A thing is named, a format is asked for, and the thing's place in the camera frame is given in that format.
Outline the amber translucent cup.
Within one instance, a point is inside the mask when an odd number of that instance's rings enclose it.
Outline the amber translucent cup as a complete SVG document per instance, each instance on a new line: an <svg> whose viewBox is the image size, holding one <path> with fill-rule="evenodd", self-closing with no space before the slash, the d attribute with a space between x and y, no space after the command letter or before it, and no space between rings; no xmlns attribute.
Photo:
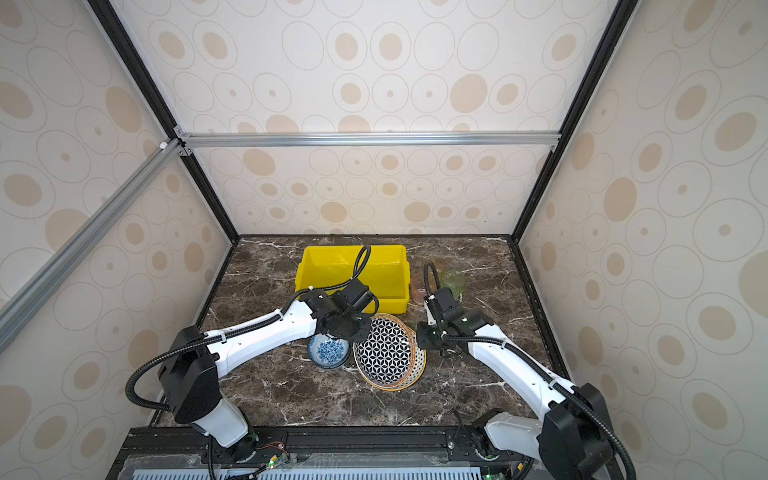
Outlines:
<svg viewBox="0 0 768 480"><path fill-rule="evenodd" d="M435 270L438 273L438 277L442 278L448 269L446 261L442 258L433 258L430 260L430 262L435 266Z"/></svg>

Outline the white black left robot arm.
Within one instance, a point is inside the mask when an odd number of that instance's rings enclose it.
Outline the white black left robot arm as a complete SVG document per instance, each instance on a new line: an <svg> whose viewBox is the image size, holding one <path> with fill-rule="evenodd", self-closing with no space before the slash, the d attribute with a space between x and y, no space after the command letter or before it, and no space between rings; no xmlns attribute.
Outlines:
<svg viewBox="0 0 768 480"><path fill-rule="evenodd" d="M184 329L172 348L134 371L126 398L150 410L173 414L224 448L240 446L252 428L220 390L220 380L242 364L295 340L322 334L360 343L367 339L380 302L351 278L333 291L305 288L280 309L226 329Z"/></svg>

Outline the blue floral ceramic bowl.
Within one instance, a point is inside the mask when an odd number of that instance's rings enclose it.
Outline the blue floral ceramic bowl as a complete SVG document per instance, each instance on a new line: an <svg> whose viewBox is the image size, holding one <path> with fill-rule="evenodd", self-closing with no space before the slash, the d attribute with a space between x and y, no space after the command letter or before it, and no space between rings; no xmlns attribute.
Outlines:
<svg viewBox="0 0 768 480"><path fill-rule="evenodd" d="M323 369L340 368L346 363L350 353L351 343L344 339L316 334L310 338L308 343L310 360Z"/></svg>

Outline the green translucent cup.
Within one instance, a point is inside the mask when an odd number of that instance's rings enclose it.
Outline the green translucent cup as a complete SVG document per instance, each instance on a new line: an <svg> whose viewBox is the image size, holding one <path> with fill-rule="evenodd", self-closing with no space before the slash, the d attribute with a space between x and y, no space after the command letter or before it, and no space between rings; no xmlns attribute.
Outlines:
<svg viewBox="0 0 768 480"><path fill-rule="evenodd" d="M446 270L441 276L441 283L443 287L450 289L453 298L459 301L467 285L467 276L462 271Z"/></svg>

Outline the pink translucent cup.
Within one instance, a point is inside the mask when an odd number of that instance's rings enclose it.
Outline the pink translucent cup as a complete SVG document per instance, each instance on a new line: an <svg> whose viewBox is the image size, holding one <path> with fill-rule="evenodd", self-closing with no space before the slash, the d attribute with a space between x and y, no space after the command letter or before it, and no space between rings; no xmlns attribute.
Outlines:
<svg viewBox="0 0 768 480"><path fill-rule="evenodd" d="M424 283L424 275L422 273L414 274L410 283L411 302L415 305L422 305L424 303L424 298L427 296L428 294Z"/></svg>

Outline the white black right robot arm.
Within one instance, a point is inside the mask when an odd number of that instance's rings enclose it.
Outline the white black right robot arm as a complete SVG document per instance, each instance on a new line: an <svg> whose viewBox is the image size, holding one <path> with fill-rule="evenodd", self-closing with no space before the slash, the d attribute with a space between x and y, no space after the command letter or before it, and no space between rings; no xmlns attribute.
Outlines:
<svg viewBox="0 0 768 480"><path fill-rule="evenodd" d="M417 327L423 350L467 351L525 401L533 418L491 410L469 436L479 457L512 452L539 462L555 479L634 479L635 465L615 433L607 404L591 384L578 386L544 367L478 310L459 305L442 287L424 298Z"/></svg>

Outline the horizontal aluminium frame bar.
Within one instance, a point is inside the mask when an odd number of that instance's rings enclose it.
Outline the horizontal aluminium frame bar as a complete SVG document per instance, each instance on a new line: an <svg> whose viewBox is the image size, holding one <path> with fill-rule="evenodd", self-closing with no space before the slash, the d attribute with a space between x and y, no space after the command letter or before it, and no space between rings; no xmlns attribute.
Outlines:
<svg viewBox="0 0 768 480"><path fill-rule="evenodd" d="M181 140L192 148L273 147L396 147L470 145L556 146L557 131L488 132L374 132L293 134L184 134Z"/></svg>

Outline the diagonal aluminium frame bar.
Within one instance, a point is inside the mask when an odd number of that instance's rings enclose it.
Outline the diagonal aluminium frame bar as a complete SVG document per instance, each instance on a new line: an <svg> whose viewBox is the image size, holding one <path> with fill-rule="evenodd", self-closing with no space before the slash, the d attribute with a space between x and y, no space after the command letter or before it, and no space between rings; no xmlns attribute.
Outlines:
<svg viewBox="0 0 768 480"><path fill-rule="evenodd" d="M83 259L133 205L170 160L181 141L168 139L76 231L1 310L1 349L6 350Z"/></svg>

